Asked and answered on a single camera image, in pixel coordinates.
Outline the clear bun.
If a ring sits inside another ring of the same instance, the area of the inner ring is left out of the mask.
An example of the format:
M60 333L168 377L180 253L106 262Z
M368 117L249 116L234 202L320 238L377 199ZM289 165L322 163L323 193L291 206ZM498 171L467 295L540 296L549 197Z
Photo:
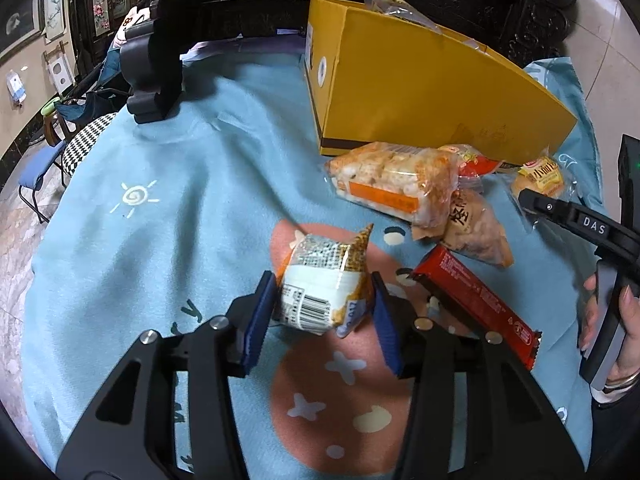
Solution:
M551 156L548 150L516 168L508 184L515 205L518 205L518 198L525 190L555 200L572 200L577 197L577 188L577 180L570 170Z

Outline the red snack pack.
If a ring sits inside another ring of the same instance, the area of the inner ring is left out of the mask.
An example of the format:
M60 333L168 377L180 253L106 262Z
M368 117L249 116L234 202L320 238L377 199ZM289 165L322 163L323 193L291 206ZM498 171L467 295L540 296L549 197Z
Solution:
M491 159L469 144L445 144L440 149L461 159L460 178L484 177L496 172L502 164L501 160Z

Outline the white orange cake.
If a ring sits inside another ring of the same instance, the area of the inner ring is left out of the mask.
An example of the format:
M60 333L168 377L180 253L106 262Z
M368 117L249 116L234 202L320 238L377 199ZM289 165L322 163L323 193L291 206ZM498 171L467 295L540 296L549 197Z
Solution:
M372 230L369 224L344 242L303 235L284 259L273 321L318 336L333 330L347 337L372 301L367 258Z

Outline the orange nut snack pack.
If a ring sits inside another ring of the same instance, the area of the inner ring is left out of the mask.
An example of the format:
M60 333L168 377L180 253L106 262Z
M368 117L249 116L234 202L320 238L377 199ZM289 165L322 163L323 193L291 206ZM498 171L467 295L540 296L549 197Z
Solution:
M435 34L442 34L442 30L435 22L405 0L364 0L364 3L372 11L423 26Z

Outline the tan wrapped pastry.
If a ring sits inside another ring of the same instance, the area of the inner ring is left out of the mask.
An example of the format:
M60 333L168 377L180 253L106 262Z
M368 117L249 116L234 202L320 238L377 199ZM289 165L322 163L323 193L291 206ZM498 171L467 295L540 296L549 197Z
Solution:
M514 263L506 230L490 203L469 188L454 192L449 217L442 234L413 226L414 240L434 240L452 252L507 268Z

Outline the long red snack bar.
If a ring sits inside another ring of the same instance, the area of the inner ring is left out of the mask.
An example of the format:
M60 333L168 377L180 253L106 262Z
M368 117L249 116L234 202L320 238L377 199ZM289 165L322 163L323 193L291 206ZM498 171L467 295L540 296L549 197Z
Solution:
M533 330L444 246L436 246L413 269L412 278L436 296L473 332L498 333L526 370L533 370L542 333Z

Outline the light blue patterned cloth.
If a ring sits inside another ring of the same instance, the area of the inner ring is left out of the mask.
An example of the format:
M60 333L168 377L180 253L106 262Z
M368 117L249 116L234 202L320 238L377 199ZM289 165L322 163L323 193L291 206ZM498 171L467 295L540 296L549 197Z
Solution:
M79 165L32 262L22 342L26 411L54 466L107 375L144 330L189 333L280 269L307 234L371 229L369 266L450 333L464 327L409 272L407 223L339 198L318 154L299 54L189 63L170 117L116 115ZM346 338L270 328L233 411L254 479L388 479L410 382L370 321Z

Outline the orange puffed snack pack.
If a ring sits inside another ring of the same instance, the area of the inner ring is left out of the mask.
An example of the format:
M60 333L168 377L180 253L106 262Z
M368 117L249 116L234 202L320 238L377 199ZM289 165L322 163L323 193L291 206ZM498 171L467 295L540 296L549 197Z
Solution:
M444 234L462 159L438 148L372 142L330 159L335 193L409 222L418 237Z

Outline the blue chair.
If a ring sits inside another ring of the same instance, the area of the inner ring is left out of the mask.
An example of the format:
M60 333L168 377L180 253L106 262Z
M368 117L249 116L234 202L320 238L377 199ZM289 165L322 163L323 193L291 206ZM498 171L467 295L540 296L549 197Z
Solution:
M60 141L55 146L47 144L32 156L18 179L17 195L21 201L36 215L40 223L48 223L50 219L40 211L37 193L41 190L44 176L52 166L60 170L64 180L62 156L67 142Z

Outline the yellow cardboard box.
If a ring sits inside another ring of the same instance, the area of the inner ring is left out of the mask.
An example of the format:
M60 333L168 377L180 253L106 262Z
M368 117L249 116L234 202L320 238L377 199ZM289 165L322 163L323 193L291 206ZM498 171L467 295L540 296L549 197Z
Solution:
M374 141L468 144L521 165L556 151L575 115L501 54L346 0L311 0L305 65L321 154Z

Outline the checkered stool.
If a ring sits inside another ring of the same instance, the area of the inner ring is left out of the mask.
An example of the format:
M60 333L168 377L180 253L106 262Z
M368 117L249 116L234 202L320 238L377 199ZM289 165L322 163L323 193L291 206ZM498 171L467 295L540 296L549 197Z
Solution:
M62 167L66 176L71 177L75 173L79 164L90 153L102 132L115 117L116 113L111 113L96 118L68 142L62 156Z

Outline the black framed picture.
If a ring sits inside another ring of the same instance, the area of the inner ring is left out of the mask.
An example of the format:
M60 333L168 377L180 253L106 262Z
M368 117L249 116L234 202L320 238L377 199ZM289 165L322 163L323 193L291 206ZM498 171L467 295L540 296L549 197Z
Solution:
M41 0L20 0L1 20L1 62L24 48L42 32Z

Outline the white scroll picture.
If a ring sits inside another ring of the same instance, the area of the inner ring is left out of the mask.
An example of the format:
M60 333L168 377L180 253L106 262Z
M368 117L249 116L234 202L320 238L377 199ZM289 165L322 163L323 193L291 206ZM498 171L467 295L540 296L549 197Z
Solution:
M65 32L64 0L43 0L44 36L50 44Z

